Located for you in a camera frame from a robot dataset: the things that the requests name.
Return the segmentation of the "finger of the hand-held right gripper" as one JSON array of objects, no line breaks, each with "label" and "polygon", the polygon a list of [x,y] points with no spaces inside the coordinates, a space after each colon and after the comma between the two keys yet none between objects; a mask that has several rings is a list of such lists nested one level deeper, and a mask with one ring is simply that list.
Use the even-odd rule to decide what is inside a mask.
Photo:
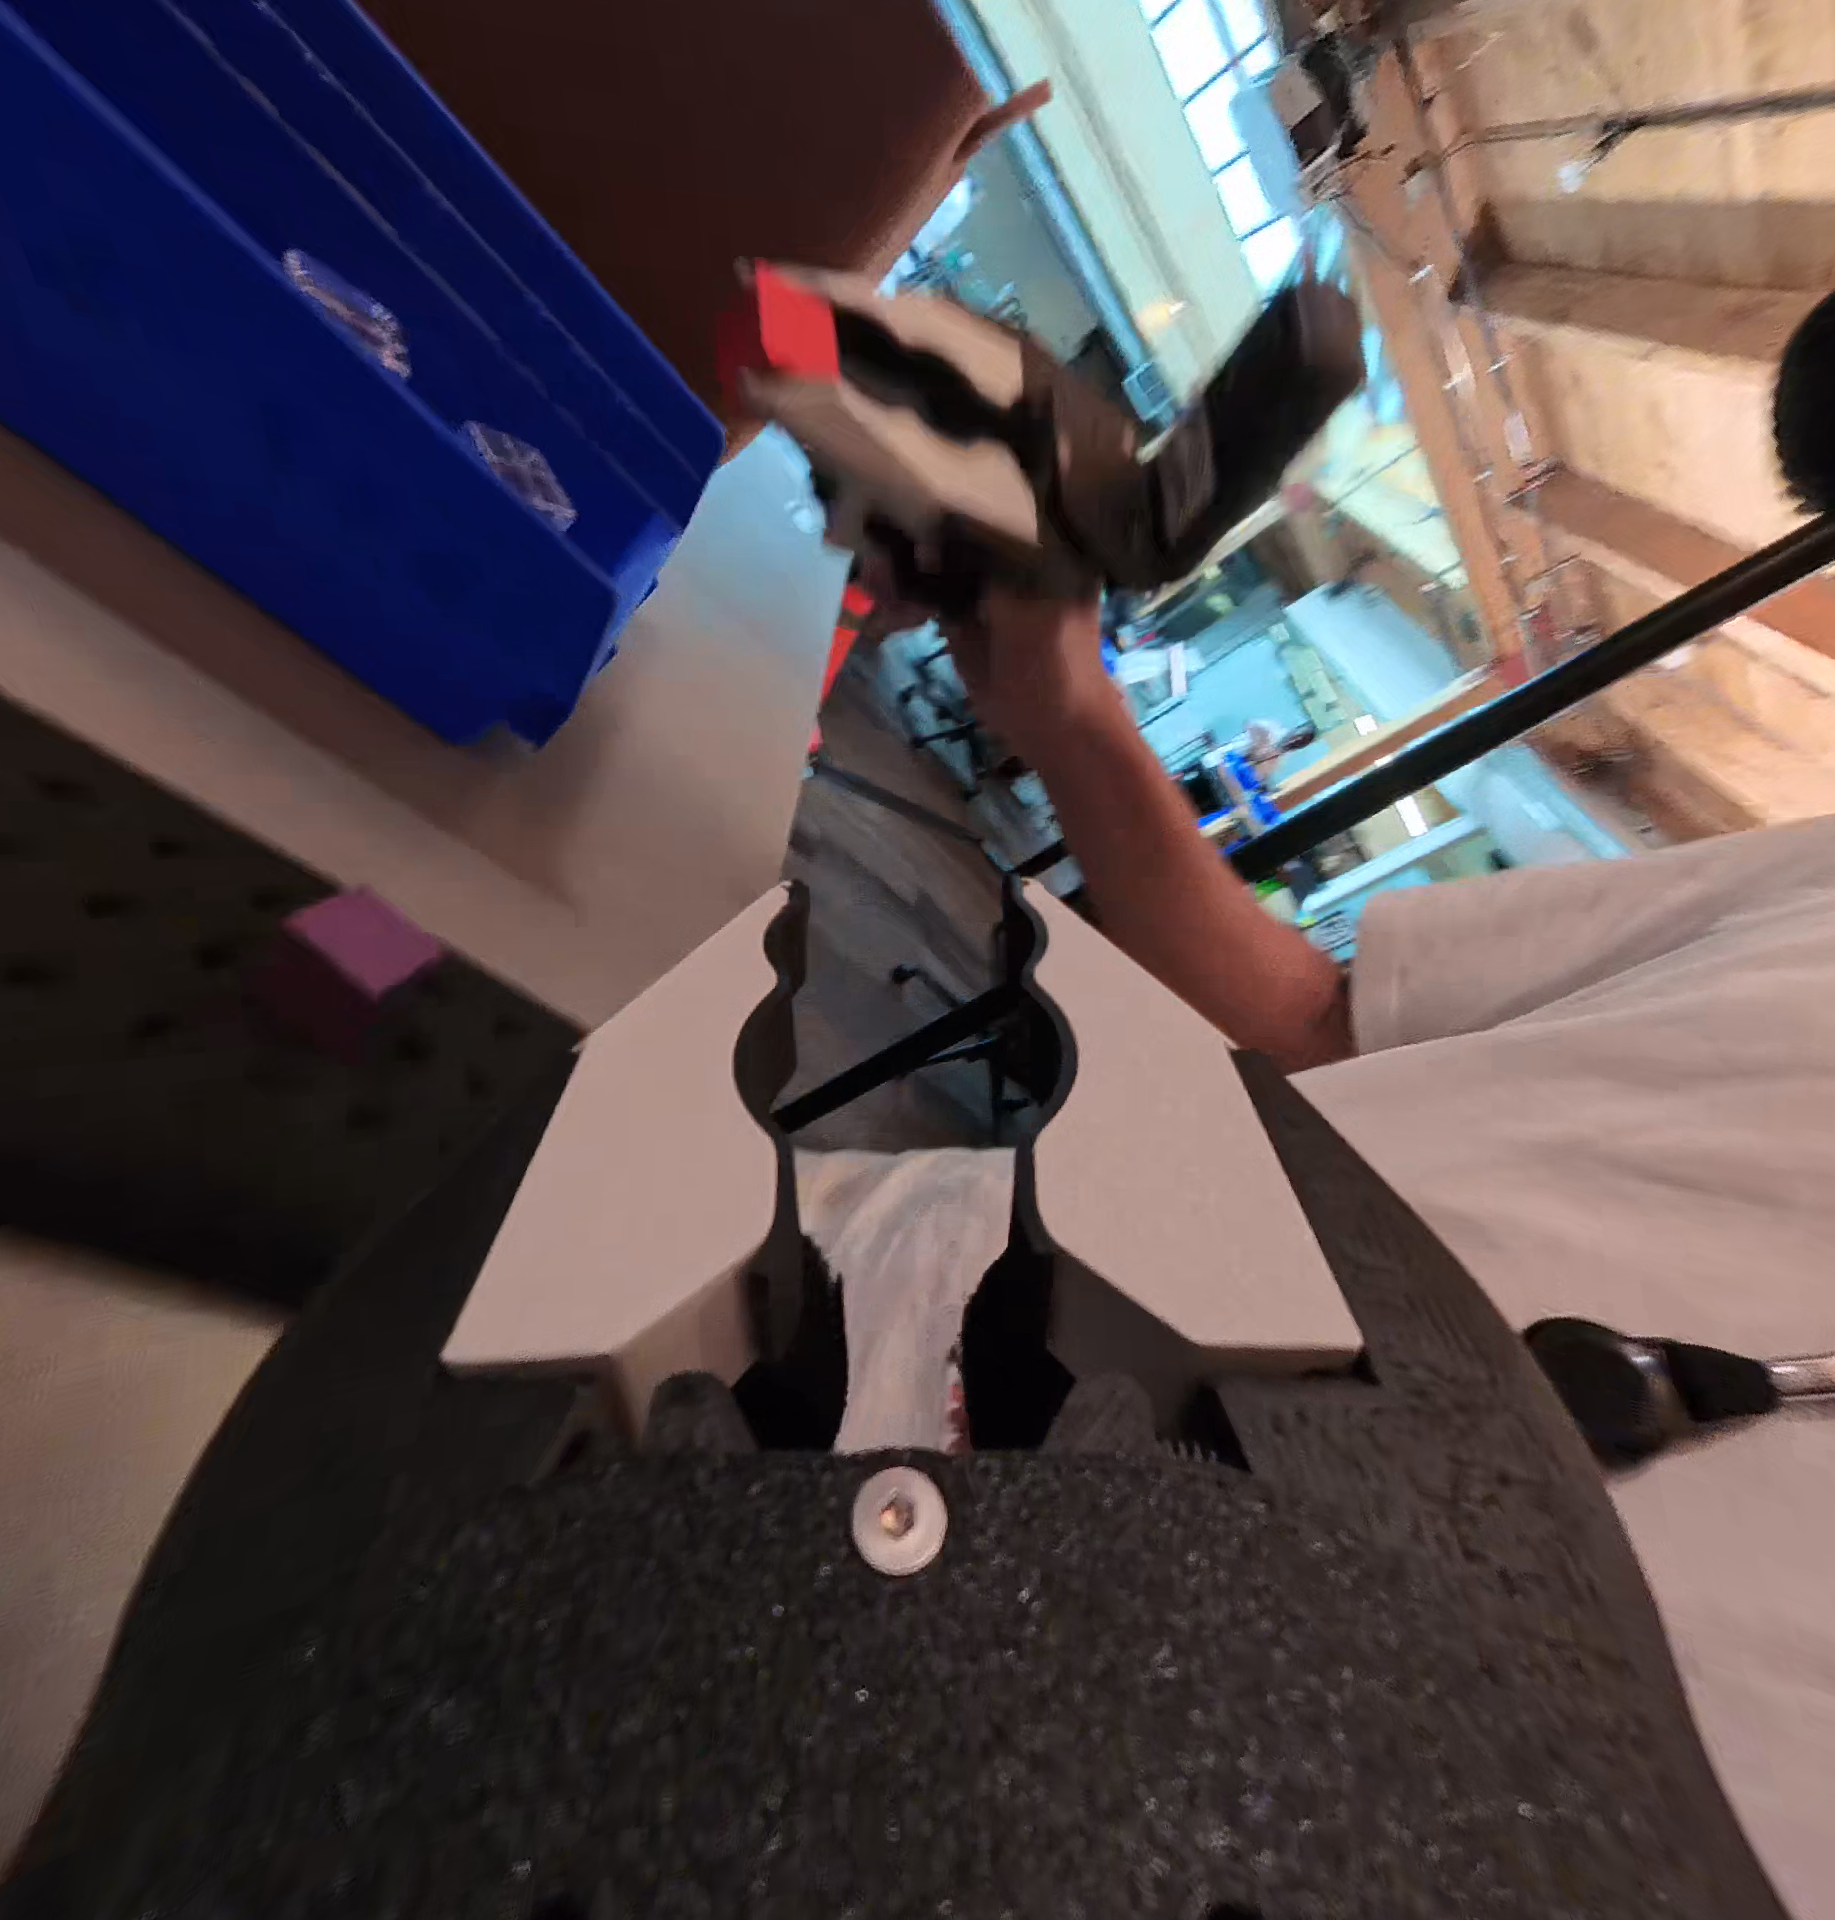
[{"label": "finger of the hand-held right gripper", "polygon": [[865,397],[927,420],[950,440],[1008,440],[1029,415],[1041,361],[1016,332],[933,294],[831,282],[839,370]]},{"label": "finger of the hand-held right gripper", "polygon": [[951,441],[843,377],[741,372],[740,397],[804,453],[830,545],[857,555],[884,522],[923,555],[950,528],[1021,559],[1040,552],[1034,491],[1002,444]]}]

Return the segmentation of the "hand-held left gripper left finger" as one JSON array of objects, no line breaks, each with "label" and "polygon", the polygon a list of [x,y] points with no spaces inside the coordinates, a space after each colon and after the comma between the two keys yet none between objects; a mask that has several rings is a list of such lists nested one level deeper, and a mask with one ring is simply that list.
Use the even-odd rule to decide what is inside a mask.
[{"label": "hand-held left gripper left finger", "polygon": [[736,1384],[804,1300],[791,1144],[808,891],[778,882],[586,1038],[441,1353],[455,1376]]}]

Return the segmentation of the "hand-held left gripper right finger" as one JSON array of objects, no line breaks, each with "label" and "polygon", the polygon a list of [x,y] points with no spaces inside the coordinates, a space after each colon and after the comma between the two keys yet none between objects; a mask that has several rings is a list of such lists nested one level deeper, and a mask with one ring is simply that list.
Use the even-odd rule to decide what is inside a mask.
[{"label": "hand-held left gripper right finger", "polygon": [[1016,1174],[1048,1248],[1051,1354],[1077,1379],[1349,1371],[1360,1322],[1234,1050],[1046,888],[1016,905],[1057,1066]]}]

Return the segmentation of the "red cube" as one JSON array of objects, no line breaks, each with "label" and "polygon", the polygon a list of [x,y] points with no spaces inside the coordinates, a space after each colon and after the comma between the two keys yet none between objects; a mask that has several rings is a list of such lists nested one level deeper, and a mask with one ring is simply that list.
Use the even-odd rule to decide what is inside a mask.
[{"label": "red cube", "polygon": [[716,324],[716,380],[726,404],[741,401],[752,377],[833,383],[841,377],[831,300],[782,266],[740,266],[738,295]]}]

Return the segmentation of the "purple cube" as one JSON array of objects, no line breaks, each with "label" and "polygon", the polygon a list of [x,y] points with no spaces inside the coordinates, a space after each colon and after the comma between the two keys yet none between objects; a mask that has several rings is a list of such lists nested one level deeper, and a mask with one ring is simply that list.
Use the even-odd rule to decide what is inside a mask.
[{"label": "purple cube", "polygon": [[294,1041],[347,1058],[446,959],[446,944],[360,888],[287,914],[249,972],[246,998]]}]

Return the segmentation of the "person's right forearm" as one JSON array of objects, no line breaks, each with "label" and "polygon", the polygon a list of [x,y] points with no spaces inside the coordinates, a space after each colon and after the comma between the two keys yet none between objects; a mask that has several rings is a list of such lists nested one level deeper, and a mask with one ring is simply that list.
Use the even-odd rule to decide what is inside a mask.
[{"label": "person's right forearm", "polygon": [[978,720],[1041,780],[1101,934],[1283,1071],[1353,1058],[1346,971],[1198,833],[1105,666],[1097,604],[993,592],[941,633]]}]

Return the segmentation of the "white desk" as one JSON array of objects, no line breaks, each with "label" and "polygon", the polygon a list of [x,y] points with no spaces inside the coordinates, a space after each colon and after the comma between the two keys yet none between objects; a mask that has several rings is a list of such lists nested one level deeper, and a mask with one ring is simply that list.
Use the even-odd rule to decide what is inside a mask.
[{"label": "white desk", "polygon": [[[0,693],[594,1028],[778,880],[839,593],[806,504],[755,441],[568,726],[452,750],[0,426]],[[0,1227],[0,1877],[275,1330]]]}]

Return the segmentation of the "black tripod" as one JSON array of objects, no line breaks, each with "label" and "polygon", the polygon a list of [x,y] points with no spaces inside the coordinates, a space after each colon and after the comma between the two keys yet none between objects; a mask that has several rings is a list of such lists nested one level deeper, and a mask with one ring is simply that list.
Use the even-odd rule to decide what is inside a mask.
[{"label": "black tripod", "polygon": [[1003,1142],[1012,1121],[1046,1107],[1063,1071],[1063,1043],[1046,1005],[1019,984],[1000,984],[946,1010],[861,1064],[785,1099],[771,1115],[796,1135],[880,1089],[941,1066],[973,1066],[985,1075],[988,1129]]}]

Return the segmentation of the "brown cardboard box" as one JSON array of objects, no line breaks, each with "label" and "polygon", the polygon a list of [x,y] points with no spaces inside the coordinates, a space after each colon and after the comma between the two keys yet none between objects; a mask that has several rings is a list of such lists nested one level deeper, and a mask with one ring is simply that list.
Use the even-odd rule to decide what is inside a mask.
[{"label": "brown cardboard box", "polygon": [[1002,106],[928,3],[373,3],[363,11],[714,412],[743,262],[895,269]]}]

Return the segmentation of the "clear plastic cube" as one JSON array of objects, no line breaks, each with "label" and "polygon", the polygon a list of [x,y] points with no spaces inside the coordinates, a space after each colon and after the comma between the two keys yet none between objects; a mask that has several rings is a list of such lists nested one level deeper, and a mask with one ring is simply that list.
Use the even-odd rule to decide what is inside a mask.
[{"label": "clear plastic cube", "polygon": [[565,535],[574,528],[577,505],[540,447],[478,420],[466,420],[461,436],[498,484],[555,534]]},{"label": "clear plastic cube", "polygon": [[411,380],[403,325],[379,300],[314,256],[296,249],[281,254],[281,269],[294,289],[351,346],[386,372]]}]

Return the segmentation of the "black stand pole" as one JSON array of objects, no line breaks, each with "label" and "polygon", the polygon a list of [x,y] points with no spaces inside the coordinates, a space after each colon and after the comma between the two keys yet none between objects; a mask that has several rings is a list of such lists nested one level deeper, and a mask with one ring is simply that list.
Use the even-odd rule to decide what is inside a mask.
[{"label": "black stand pole", "polygon": [[1524,686],[1460,714],[1399,750],[1376,750],[1367,769],[1323,787],[1296,803],[1283,822],[1264,830],[1226,862],[1243,880],[1276,874],[1291,859],[1349,831],[1398,800],[1412,798],[1448,774],[1486,758],[1587,698],[1650,669],[1686,644],[1752,612],[1835,563],[1835,504],[1794,534],[1762,546],[1738,563],[1690,587],[1661,609],[1603,636],[1573,661],[1531,677]]}]

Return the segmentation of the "person's white shirt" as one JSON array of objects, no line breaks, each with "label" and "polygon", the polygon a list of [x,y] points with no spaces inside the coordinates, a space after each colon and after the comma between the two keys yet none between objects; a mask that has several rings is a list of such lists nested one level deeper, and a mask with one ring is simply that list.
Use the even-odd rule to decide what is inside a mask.
[{"label": "person's white shirt", "polygon": [[1398,889],[1358,1053],[1238,1057],[1361,1322],[1225,1451],[946,1464],[1019,1154],[813,1151],[837,1617],[752,1912],[1835,1915],[1835,1410],[1606,1488],[1523,1344],[1835,1351],[1835,817]]}]

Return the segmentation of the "black knob with metal rod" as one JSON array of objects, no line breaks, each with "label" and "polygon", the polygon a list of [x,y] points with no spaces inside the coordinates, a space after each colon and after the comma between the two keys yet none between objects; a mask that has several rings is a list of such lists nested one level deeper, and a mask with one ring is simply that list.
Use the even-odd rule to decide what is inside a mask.
[{"label": "black knob with metal rod", "polygon": [[1533,1322],[1524,1345],[1607,1467],[1634,1467],[1781,1410],[1835,1406],[1835,1351],[1748,1356],[1579,1317]]}]

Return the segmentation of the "black perforated board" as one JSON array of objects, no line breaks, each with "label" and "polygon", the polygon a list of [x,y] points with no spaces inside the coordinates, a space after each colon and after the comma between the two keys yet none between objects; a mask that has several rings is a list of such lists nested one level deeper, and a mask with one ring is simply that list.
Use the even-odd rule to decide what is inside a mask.
[{"label": "black perforated board", "polygon": [[299,1307],[574,1028],[441,949],[339,987],[334,885],[0,697],[0,1227]]}]

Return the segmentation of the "blue plastic bin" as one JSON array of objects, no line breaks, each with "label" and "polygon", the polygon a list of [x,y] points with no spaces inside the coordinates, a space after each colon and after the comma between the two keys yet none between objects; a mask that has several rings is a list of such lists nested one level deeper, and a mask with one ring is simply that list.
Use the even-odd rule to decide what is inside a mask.
[{"label": "blue plastic bin", "polygon": [[[565,535],[466,420],[546,455]],[[455,746],[565,725],[724,450],[359,4],[0,4],[0,423]]]}]

